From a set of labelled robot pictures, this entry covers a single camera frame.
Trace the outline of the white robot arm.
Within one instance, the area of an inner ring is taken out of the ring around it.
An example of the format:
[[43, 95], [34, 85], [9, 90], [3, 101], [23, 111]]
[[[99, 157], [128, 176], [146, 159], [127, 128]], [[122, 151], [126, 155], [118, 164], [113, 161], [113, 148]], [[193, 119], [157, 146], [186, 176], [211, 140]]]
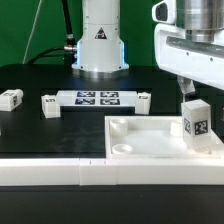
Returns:
[[[91, 78], [127, 69], [119, 37], [120, 0], [83, 0], [83, 36], [72, 68]], [[224, 90], [224, 0], [161, 0], [152, 7], [158, 67], [178, 76], [182, 91], [195, 81]]]

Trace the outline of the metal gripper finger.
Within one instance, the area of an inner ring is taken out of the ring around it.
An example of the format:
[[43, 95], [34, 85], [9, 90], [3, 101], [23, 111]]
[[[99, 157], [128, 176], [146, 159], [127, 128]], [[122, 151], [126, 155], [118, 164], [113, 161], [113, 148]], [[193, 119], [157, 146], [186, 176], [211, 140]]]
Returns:
[[195, 87], [192, 79], [178, 76], [177, 82], [182, 92], [183, 101], [186, 101], [186, 96], [195, 92]]

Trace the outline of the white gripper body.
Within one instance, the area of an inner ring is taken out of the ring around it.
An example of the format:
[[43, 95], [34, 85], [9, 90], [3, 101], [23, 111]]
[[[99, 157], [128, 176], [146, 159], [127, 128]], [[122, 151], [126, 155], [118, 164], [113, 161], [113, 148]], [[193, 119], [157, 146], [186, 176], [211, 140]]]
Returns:
[[154, 48], [160, 69], [224, 90], [224, 30], [206, 44], [187, 40], [184, 29], [158, 24]]

